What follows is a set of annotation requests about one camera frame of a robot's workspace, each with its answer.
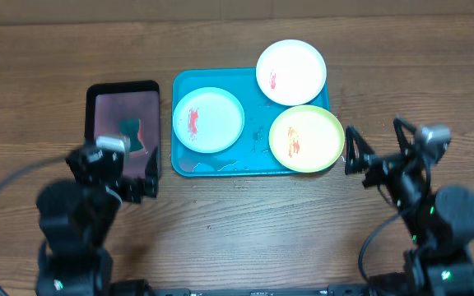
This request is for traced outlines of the white plate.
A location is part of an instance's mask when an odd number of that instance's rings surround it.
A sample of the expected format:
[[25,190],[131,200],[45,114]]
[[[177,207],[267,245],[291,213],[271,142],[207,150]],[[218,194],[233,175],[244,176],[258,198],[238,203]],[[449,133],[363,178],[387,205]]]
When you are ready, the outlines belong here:
[[285,106],[307,104],[321,93],[327,80],[321,53],[297,39],[268,46],[258,58],[255,73],[265,96]]

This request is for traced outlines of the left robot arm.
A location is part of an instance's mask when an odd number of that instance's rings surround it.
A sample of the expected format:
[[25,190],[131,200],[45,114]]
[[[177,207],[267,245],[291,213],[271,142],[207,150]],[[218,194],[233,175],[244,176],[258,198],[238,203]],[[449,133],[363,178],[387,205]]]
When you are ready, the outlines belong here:
[[39,194],[45,240],[38,257],[38,295],[154,295],[144,279],[112,282],[113,259],[104,247],[121,205],[158,193],[158,150],[152,151],[144,178],[123,176],[128,154],[96,145],[77,148],[66,158],[74,179],[51,183]]

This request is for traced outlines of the black water tray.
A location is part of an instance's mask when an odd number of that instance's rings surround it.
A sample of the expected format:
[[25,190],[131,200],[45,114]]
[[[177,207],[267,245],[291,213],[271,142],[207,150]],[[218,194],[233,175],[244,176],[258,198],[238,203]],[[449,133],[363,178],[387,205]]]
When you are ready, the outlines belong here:
[[92,141],[98,136],[122,136],[119,123],[128,118],[141,120],[141,140],[145,150],[129,153],[123,175],[144,178],[151,152],[159,148],[160,160],[160,87],[155,81],[103,83],[86,92],[84,137]]

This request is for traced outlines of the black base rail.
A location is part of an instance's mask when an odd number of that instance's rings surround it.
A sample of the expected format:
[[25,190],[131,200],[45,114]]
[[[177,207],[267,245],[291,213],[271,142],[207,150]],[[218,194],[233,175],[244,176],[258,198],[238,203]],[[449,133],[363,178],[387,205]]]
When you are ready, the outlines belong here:
[[364,284],[330,284],[313,289],[153,289],[156,296],[361,296],[365,291]]

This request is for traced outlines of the teal plastic tray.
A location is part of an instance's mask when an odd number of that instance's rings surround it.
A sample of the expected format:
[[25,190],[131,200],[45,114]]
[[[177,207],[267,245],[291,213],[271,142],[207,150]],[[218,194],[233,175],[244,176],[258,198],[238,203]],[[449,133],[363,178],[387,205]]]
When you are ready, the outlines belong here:
[[189,92],[203,87],[229,91],[244,108],[244,130],[230,148],[203,154],[187,148],[171,134],[170,160],[184,177],[228,177],[293,174],[269,150],[268,134],[273,121],[287,107],[272,102],[260,90],[255,69],[219,68],[180,72],[173,82],[172,108]]

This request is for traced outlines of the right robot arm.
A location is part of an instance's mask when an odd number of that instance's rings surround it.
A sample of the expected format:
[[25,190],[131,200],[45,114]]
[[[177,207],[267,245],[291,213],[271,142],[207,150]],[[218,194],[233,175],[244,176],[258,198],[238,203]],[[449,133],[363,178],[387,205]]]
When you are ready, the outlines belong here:
[[[451,185],[433,190],[431,169],[451,143],[445,125],[415,126],[393,121],[399,152],[379,156],[353,127],[346,128],[345,173],[363,173],[366,188],[376,187],[396,210],[363,242],[358,270],[363,284],[345,287],[347,295],[474,295],[474,190]],[[370,276],[364,257],[370,243],[395,220],[403,220],[414,248],[403,253],[401,272]]]

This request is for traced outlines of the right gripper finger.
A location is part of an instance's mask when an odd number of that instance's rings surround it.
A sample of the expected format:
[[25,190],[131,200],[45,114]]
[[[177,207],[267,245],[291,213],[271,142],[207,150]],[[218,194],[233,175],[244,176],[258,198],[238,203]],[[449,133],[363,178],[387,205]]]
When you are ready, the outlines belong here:
[[374,150],[353,126],[346,128],[345,136],[345,174],[349,175],[366,171],[375,157]]
[[394,130],[397,136],[397,142],[404,156],[416,155],[413,140],[409,141],[406,137],[405,131],[410,132],[412,136],[415,135],[417,127],[409,123],[406,119],[396,116],[393,120]]

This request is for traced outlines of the light blue plate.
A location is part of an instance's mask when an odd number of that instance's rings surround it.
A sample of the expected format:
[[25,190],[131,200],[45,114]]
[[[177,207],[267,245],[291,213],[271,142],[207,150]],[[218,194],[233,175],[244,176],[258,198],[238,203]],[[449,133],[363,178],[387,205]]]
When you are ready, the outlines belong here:
[[187,93],[174,108],[173,129],[190,150],[220,152],[232,146],[244,130],[244,108],[227,90],[199,88]]

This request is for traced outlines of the yellow-green plate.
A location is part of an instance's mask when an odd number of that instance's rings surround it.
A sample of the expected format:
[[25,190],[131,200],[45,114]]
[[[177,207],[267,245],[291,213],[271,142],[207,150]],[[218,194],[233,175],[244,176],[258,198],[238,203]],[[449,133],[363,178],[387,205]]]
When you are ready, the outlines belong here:
[[268,142],[275,159],[287,169],[315,173],[340,158],[345,132],[331,112],[305,104],[285,110],[274,120]]

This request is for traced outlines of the green and white sponge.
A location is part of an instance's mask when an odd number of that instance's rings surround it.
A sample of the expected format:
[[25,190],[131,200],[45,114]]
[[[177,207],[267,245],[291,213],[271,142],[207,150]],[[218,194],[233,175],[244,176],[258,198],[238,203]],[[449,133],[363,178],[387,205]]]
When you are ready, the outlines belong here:
[[120,133],[130,141],[130,152],[135,153],[145,150],[141,136],[141,120],[138,118],[128,118],[118,124]]

